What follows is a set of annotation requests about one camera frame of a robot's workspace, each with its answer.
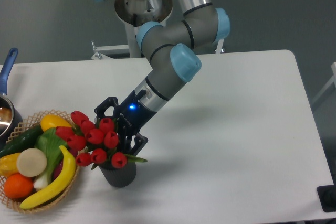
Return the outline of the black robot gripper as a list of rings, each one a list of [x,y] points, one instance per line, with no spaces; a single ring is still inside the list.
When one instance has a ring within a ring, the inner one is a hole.
[[[95,122],[98,123],[105,117],[108,108],[114,108],[113,117],[118,122],[117,132],[125,137],[123,152],[132,156],[137,156],[148,143],[148,138],[139,131],[156,114],[140,102],[145,94],[144,89],[138,94],[132,91],[121,104],[117,97],[107,97],[94,109]]]

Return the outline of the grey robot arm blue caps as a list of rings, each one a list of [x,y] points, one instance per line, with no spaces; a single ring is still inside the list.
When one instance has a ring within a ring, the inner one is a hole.
[[[115,11],[133,30],[129,47],[146,57],[152,71],[122,103],[107,98],[95,109],[102,123],[106,109],[113,107],[119,137],[119,144],[112,145],[114,152],[138,154],[147,143],[141,127],[200,70],[202,64],[194,49],[220,41],[230,32],[226,12],[215,8],[211,0],[179,2],[183,20],[165,25],[172,11],[171,0],[115,0]]]

